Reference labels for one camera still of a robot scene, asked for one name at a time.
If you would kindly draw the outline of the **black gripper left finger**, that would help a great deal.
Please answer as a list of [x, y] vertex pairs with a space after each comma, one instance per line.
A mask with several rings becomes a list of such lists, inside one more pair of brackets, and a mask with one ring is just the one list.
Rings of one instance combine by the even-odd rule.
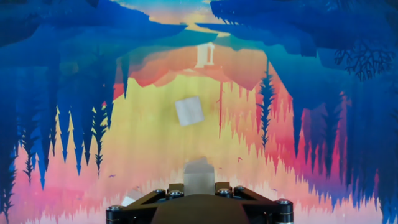
[[134, 200], [137, 191], [132, 191], [121, 205], [111, 205], [106, 209], [106, 224], [139, 223], [140, 219], [150, 219], [154, 216], [158, 206], [168, 200], [184, 196], [184, 185], [169, 184], [165, 189], [155, 189]]

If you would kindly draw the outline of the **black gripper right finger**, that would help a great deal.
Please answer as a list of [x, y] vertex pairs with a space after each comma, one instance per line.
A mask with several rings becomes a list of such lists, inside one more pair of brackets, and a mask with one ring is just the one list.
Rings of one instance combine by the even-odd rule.
[[215, 195], [238, 202], [250, 223], [294, 224], [294, 206], [288, 199], [271, 200], [242, 185], [232, 187], [229, 182], [216, 182]]

